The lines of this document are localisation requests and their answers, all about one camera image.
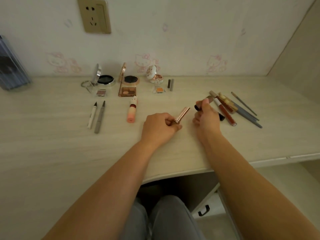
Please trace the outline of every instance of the left hand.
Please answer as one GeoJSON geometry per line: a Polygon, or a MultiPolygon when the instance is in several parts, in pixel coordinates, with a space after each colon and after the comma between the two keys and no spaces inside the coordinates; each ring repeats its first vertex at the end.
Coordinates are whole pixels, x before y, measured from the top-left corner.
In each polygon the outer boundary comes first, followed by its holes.
{"type": "Polygon", "coordinates": [[[168,113],[148,115],[143,124],[141,141],[157,149],[167,143],[182,128],[180,124],[171,125],[174,117],[168,113]]]}

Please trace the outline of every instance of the gray pants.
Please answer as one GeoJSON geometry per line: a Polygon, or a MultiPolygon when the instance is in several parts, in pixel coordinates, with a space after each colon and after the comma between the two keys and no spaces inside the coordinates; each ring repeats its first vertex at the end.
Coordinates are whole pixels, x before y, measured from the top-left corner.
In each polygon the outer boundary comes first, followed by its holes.
{"type": "Polygon", "coordinates": [[[173,195],[158,201],[149,222],[146,209],[135,201],[120,240],[146,240],[150,235],[152,240],[205,240],[190,211],[173,195]]]}

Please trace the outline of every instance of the hello kitty wallpaper print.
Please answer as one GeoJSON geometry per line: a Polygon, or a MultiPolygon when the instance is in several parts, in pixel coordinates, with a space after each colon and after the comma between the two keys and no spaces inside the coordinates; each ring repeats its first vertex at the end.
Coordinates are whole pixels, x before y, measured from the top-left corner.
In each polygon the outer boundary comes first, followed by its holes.
{"type": "Polygon", "coordinates": [[[66,59],[61,52],[46,53],[48,64],[54,67],[54,73],[81,73],[82,68],[74,58],[66,59]]]}
{"type": "Polygon", "coordinates": [[[152,58],[150,54],[142,54],[142,55],[136,54],[134,64],[138,68],[137,70],[138,73],[146,72],[148,67],[152,65],[155,65],[157,67],[157,71],[160,70],[159,60],[152,58]]]}
{"type": "Polygon", "coordinates": [[[222,59],[222,55],[211,55],[207,66],[209,67],[206,72],[224,72],[227,69],[227,60],[222,59]]]}

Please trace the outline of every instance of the beige outlet plate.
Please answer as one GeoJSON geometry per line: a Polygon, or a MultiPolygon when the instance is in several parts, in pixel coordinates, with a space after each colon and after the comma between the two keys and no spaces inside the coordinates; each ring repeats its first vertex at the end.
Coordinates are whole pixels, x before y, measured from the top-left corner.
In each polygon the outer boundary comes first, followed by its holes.
{"type": "Polygon", "coordinates": [[[78,0],[78,5],[87,33],[111,34],[108,5],[105,0],[78,0]]]}

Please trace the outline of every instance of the person's left arm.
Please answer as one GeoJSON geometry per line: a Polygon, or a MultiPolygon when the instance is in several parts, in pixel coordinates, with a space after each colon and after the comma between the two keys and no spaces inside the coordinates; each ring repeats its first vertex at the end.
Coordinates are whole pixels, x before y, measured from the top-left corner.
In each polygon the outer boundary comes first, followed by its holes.
{"type": "Polygon", "coordinates": [[[181,129],[168,113],[149,115],[141,140],[62,215],[43,239],[118,239],[152,154],[181,129]]]}

